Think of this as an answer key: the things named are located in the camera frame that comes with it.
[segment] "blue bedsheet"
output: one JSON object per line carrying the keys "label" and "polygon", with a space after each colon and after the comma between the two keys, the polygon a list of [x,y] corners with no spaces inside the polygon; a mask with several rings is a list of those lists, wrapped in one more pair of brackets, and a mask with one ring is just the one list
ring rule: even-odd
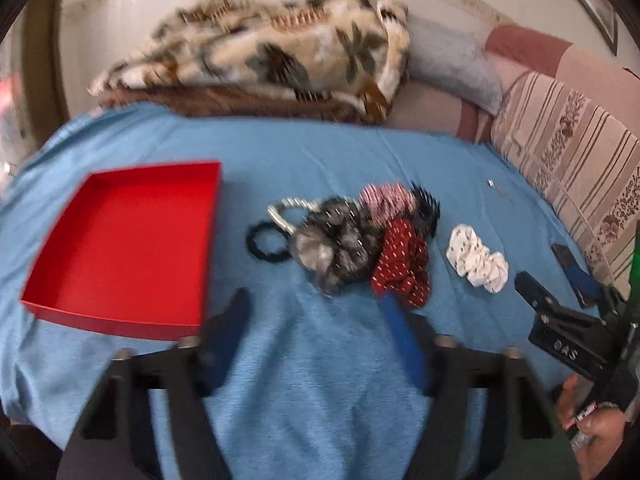
{"label": "blue bedsheet", "polygon": [[[38,248],[78,183],[107,168],[208,159],[223,162],[225,180],[210,310],[222,308],[238,286],[249,288],[255,305],[225,386],[206,401],[236,479],[400,479],[428,409],[401,368],[367,285],[325,298],[295,263],[270,265],[246,252],[248,226],[286,196],[357,196],[366,183],[396,180],[426,187],[442,202],[442,218],[429,246],[433,291],[424,315],[470,348],[521,347],[547,388],[567,376],[527,341],[534,314],[513,279],[528,270],[561,303],[577,308],[548,245],[580,252],[550,207],[491,148],[306,121],[187,120],[134,105],[62,128],[18,175],[0,208],[0,397],[11,418],[31,421],[64,447],[118,348],[166,346],[35,320],[19,303]],[[505,254],[510,278],[499,294],[474,289],[446,261],[450,231],[459,223]],[[478,398],[467,461],[480,425]],[[154,406],[162,467],[176,479],[158,396]]]}

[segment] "red box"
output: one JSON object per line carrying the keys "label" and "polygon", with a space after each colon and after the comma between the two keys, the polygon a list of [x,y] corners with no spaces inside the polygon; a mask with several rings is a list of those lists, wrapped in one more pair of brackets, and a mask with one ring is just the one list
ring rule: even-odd
{"label": "red box", "polygon": [[198,333],[219,162],[91,174],[49,234],[22,294],[39,319],[144,339]]}

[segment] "screw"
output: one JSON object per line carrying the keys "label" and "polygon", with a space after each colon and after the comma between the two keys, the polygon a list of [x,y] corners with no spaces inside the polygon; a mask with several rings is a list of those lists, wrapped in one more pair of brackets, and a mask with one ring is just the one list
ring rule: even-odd
{"label": "screw", "polygon": [[116,355],[113,356],[114,361],[126,361],[127,359],[131,359],[133,357],[133,348],[121,348],[116,352]]}
{"label": "screw", "polygon": [[178,348],[194,348],[200,344],[200,338],[196,335],[188,335],[178,341]]}
{"label": "screw", "polygon": [[441,346],[443,348],[457,348],[460,345],[459,341],[452,335],[438,334],[435,337],[434,342],[436,343],[436,346]]}
{"label": "screw", "polygon": [[502,353],[509,359],[520,359],[522,357],[522,352],[516,346],[507,346]]}

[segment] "black hair tie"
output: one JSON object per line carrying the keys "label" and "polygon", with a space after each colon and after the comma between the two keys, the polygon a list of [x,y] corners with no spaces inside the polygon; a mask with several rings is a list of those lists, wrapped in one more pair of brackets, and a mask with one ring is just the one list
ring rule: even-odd
{"label": "black hair tie", "polygon": [[289,253],[288,244],[283,250],[277,251],[275,253],[265,253],[258,248],[258,245],[255,242],[257,235],[260,234],[262,231],[268,231],[268,230],[274,230],[276,232],[279,232],[285,240],[289,240],[289,233],[283,231],[283,229],[280,229],[274,222],[272,221],[260,222],[259,224],[256,224],[255,226],[251,227],[249,229],[249,232],[246,235],[247,250],[259,260],[264,262],[269,262],[270,264],[278,264],[280,262],[284,262],[288,260],[291,257],[291,254]]}

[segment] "floral striped cushion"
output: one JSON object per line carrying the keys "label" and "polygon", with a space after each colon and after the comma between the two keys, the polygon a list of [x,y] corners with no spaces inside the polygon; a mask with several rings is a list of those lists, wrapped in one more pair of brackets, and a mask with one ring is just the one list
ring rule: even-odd
{"label": "floral striped cushion", "polygon": [[640,143],[606,110],[537,72],[505,96],[492,143],[552,205],[593,276],[629,294]]}

